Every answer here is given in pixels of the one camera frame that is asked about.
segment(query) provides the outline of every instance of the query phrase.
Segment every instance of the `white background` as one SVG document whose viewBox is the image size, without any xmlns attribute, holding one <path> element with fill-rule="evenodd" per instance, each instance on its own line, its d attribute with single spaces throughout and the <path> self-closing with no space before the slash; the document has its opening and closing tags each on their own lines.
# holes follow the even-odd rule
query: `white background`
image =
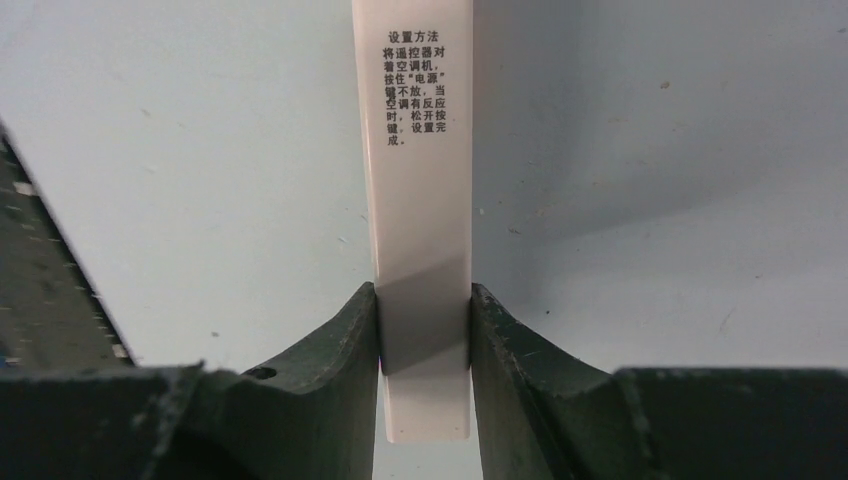
<svg viewBox="0 0 848 480">
<path fill-rule="evenodd" d="M 478 2 L 475 280 L 604 369 L 848 366 L 846 27 Z M 342 0 L 0 0 L 0 116 L 142 364 L 248 368 L 371 278 L 352 40 Z M 377 441 L 479 478 L 476 439 Z"/>
</svg>

